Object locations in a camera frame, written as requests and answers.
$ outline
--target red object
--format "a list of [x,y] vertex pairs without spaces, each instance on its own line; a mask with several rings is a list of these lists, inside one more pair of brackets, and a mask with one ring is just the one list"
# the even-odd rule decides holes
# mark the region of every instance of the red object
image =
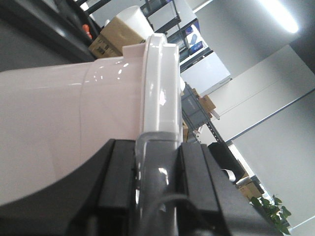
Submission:
[[90,27],[87,24],[82,25],[83,30],[87,33],[88,37],[92,39],[92,35],[90,34]]

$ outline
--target fluorescent light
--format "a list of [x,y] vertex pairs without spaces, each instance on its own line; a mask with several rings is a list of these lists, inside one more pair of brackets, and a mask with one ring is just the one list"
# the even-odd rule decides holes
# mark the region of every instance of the fluorescent light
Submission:
[[259,1],[288,32],[296,33],[299,30],[291,14],[278,0]]
[[213,0],[208,0],[205,1],[204,3],[202,3],[200,6],[196,7],[194,10],[192,10],[193,13],[196,13],[197,11],[203,9],[206,5],[208,5],[209,3],[211,3]]

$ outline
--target green plant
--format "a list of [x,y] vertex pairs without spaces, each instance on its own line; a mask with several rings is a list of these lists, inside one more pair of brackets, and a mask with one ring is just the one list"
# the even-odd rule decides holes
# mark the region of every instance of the green plant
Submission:
[[255,198],[252,197],[251,202],[255,207],[260,207],[266,213],[267,218],[269,218],[276,228],[286,235],[290,235],[287,226],[286,219],[291,215],[291,212],[288,211],[285,206],[282,206],[282,201],[279,198],[276,198],[275,195],[272,196],[274,202],[270,202],[268,199],[263,197]]

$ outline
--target black cable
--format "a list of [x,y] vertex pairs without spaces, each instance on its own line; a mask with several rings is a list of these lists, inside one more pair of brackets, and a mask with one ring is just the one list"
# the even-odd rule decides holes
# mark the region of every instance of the black cable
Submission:
[[195,213],[197,221],[199,221],[205,229],[211,230],[206,220],[202,217],[199,210],[196,208],[196,206],[192,203],[192,201],[188,198],[187,195],[171,194],[161,197],[152,203],[152,205],[148,208],[148,210],[144,214],[144,217],[140,221],[138,230],[136,231],[134,236],[146,236],[149,223],[153,220],[156,211],[159,209],[161,204],[165,204],[168,202],[184,202],[189,204],[191,210]]

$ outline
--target ceiling light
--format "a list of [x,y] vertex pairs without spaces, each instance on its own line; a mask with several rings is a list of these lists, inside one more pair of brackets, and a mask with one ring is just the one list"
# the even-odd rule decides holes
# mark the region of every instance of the ceiling light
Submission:
[[288,32],[296,33],[299,30],[291,14],[278,0],[259,1]]

